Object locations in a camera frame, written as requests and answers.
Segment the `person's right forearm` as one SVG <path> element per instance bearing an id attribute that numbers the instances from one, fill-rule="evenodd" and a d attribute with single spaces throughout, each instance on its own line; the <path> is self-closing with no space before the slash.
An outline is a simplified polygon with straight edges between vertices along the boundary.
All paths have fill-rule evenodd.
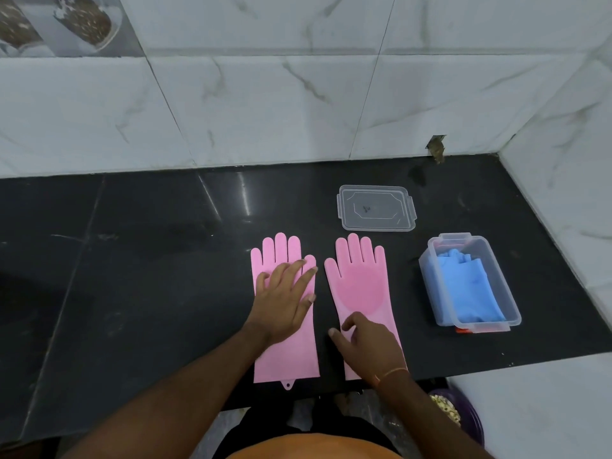
<path id="1" fill-rule="evenodd" d="M 424 393 L 411 376 L 392 376 L 375 388 L 402 421 L 423 459 L 495 459 Z"/>

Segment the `blue rubber gloves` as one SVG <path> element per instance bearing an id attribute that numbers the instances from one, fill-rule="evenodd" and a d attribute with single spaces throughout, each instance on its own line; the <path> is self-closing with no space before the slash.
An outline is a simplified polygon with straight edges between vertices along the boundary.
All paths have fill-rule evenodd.
<path id="1" fill-rule="evenodd" d="M 480 258 L 451 249 L 438 255 L 444 282 L 461 323 L 504 322 Z"/>

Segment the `clear plastic lid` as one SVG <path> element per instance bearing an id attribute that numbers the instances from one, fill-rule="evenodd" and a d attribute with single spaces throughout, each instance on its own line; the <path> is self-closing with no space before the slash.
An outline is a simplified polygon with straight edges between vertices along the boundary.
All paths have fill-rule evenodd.
<path id="1" fill-rule="evenodd" d="M 347 231 L 409 232 L 416 227 L 413 199 L 401 186 L 342 185 L 337 209 Z"/>

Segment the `purple plastic tub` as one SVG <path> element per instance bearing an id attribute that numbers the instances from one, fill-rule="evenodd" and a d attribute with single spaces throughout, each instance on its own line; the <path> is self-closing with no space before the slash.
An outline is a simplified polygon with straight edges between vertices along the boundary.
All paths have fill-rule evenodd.
<path id="1" fill-rule="evenodd" d="M 485 447 L 485 434 L 480 417 L 461 390 L 452 386 L 433 389 L 429 396 L 463 432 Z"/>

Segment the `person's right hand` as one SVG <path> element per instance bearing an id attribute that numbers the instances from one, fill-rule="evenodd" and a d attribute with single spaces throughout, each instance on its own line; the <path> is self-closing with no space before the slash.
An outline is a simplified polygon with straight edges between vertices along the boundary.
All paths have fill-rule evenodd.
<path id="1" fill-rule="evenodd" d="M 402 348 L 385 325 L 356 311 L 339 330 L 353 344 L 352 355 L 341 355 L 344 362 L 372 387 L 392 376 L 409 376 Z"/>

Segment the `person's feet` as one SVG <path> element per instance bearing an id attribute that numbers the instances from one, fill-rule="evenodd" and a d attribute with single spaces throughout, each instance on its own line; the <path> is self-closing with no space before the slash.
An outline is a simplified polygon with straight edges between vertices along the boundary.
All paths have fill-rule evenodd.
<path id="1" fill-rule="evenodd" d="M 297 400 L 294 403 L 293 413 L 288 425 L 302 431 L 310 430 L 312 426 L 311 412 L 315 405 L 315 398 Z M 364 392 L 338 393 L 332 396 L 332 401 L 345 416 L 362 418 L 371 422 L 370 401 Z"/>

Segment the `person's left hand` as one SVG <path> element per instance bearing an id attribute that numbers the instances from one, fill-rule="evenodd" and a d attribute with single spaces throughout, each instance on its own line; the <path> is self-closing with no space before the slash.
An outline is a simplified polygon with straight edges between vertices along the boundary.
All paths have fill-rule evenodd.
<path id="1" fill-rule="evenodd" d="M 256 301 L 244 324 L 248 331 L 254 331 L 263 349 L 280 343 L 292 336 L 301 326 L 295 326 L 295 311 L 305 297 L 306 289 L 315 277 L 317 266 L 302 271 L 294 285 L 287 285 L 287 268 L 290 263 L 279 264 L 269 279 L 270 296 L 267 301 Z"/>

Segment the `black shorts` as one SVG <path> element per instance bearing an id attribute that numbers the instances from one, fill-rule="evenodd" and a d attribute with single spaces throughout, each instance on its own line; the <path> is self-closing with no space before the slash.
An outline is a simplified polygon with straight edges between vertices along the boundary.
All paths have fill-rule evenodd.
<path id="1" fill-rule="evenodd" d="M 343 415 L 331 398 L 315 400 L 311 412 L 312 426 L 307 431 L 288 425 L 293 408 L 292 401 L 251 407 L 238 426 L 230 430 L 222 440 L 213 459 L 228 459 L 237 451 L 257 443 L 300 433 L 321 433 L 366 440 L 399 454 L 384 433 L 362 418 Z"/>

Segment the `pink silicone glove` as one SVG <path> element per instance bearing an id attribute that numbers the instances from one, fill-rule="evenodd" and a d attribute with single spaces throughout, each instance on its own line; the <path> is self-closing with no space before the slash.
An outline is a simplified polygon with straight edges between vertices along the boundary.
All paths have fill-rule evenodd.
<path id="1" fill-rule="evenodd" d="M 353 232 L 348 239 L 337 239 L 335 250 L 336 259 L 326 259 L 324 267 L 340 324 L 359 311 L 385 325 L 402 348 L 392 312 L 384 248 L 373 248 L 370 238 L 359 238 Z M 360 378 L 344 364 L 347 380 Z"/>
<path id="2" fill-rule="evenodd" d="M 261 248 L 253 248 L 250 256 L 253 287 L 256 287 L 260 273 L 271 274 L 280 263 L 302 259 L 301 242 L 297 236 L 287 237 L 279 232 L 274 238 L 265 238 Z M 266 349 L 256 360 L 255 384 L 280 382 L 285 390 L 291 390 L 298 379 L 320 376 L 313 311 L 311 306 L 298 331 Z"/>

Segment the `person's left forearm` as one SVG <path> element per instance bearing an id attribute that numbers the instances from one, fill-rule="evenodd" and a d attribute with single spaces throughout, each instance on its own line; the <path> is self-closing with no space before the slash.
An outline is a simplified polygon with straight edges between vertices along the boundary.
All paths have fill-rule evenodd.
<path id="1" fill-rule="evenodd" d="M 275 337 L 247 322 L 210 353 L 149 387 L 62 459 L 189 459 L 238 382 Z"/>

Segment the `orange shirt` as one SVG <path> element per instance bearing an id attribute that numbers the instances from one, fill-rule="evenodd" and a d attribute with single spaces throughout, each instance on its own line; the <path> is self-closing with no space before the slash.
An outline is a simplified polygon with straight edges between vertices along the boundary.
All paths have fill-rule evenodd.
<path id="1" fill-rule="evenodd" d="M 402 459 L 374 442 L 321 433 L 287 434 L 244 448 L 228 459 Z"/>

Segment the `clear plastic container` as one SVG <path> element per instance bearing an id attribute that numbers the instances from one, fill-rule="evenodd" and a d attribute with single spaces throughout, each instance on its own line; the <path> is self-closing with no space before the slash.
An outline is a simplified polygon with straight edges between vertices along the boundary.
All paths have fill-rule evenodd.
<path id="1" fill-rule="evenodd" d="M 506 318 L 504 322 L 471 324 L 459 322 L 438 262 L 439 254 L 454 248 L 482 260 L 494 297 Z M 509 285 L 490 244 L 484 237 L 473 236 L 469 232 L 442 233 L 433 237 L 419 258 L 419 266 L 437 325 L 453 327 L 458 333 L 498 333 L 507 332 L 522 322 Z"/>

